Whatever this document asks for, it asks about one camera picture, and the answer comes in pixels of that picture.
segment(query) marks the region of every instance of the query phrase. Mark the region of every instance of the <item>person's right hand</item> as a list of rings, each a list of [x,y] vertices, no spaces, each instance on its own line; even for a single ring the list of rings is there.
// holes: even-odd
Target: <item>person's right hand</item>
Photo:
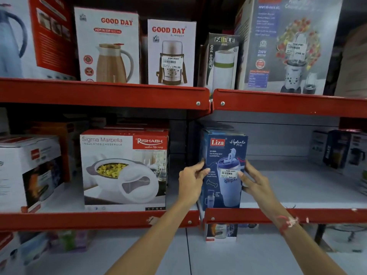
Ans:
[[[245,171],[254,179],[254,181],[243,172],[239,171],[238,176],[242,180],[243,184],[247,186],[242,186],[242,190],[253,196],[265,216],[268,217],[277,227],[280,227],[281,224],[277,220],[277,217],[281,215],[289,217],[290,214],[282,206],[277,197],[275,197],[268,178],[263,176],[247,160]]]

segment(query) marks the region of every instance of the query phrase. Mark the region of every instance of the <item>person's left hand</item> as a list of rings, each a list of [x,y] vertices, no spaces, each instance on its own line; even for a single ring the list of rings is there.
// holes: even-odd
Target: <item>person's left hand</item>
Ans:
[[[203,178],[210,172],[210,168],[201,170],[203,166],[204,159],[194,166],[186,167],[179,174],[178,201],[185,203],[188,207],[199,199]]]

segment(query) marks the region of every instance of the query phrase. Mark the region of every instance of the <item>bracelet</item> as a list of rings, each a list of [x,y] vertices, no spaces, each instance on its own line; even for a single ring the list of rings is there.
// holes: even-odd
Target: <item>bracelet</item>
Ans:
[[[284,236],[284,232],[288,229],[288,228],[291,228],[293,227],[294,225],[298,224],[299,223],[299,219],[298,217],[296,218],[293,218],[293,217],[286,217],[286,216],[278,216],[277,217],[278,219],[285,219],[286,222],[280,227],[279,231],[280,231],[280,234],[282,236]]]

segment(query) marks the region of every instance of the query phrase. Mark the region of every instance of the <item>yellow food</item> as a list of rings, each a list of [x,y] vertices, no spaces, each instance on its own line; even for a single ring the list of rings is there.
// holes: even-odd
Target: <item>yellow food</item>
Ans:
[[[124,163],[108,163],[98,167],[97,173],[100,175],[111,177],[111,178],[118,178],[121,170],[125,168],[128,164]]]

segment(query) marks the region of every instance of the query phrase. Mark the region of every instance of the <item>shelf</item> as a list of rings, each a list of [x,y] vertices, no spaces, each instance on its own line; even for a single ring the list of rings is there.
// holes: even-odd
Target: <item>shelf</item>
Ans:
[[[105,272],[132,246],[146,230],[98,231],[85,253],[44,254],[27,266],[28,275],[69,275]],[[173,238],[157,275],[190,275],[186,230],[179,229]]]
[[[326,167],[304,161],[251,161],[288,211],[310,223],[367,222],[367,196],[356,190],[355,180]],[[269,223],[252,196],[242,192],[239,209],[201,210],[205,223]]]
[[[0,79],[0,103],[209,110],[209,90],[142,84]]]
[[[178,172],[170,169],[166,208],[170,208],[178,196]],[[142,212],[85,212],[83,183],[81,179],[69,184],[56,199],[49,201],[37,213],[0,213],[0,231],[44,231],[149,228],[150,217],[161,217],[166,211]],[[200,224],[199,210],[192,206],[181,223],[182,228]]]
[[[216,89],[213,102],[214,110],[367,118],[367,99]]]
[[[274,226],[260,225],[258,230],[250,232],[239,228],[237,239],[232,242],[205,243],[199,228],[188,228],[187,232],[192,275],[303,274]],[[329,255],[348,275],[365,274],[366,254]]]

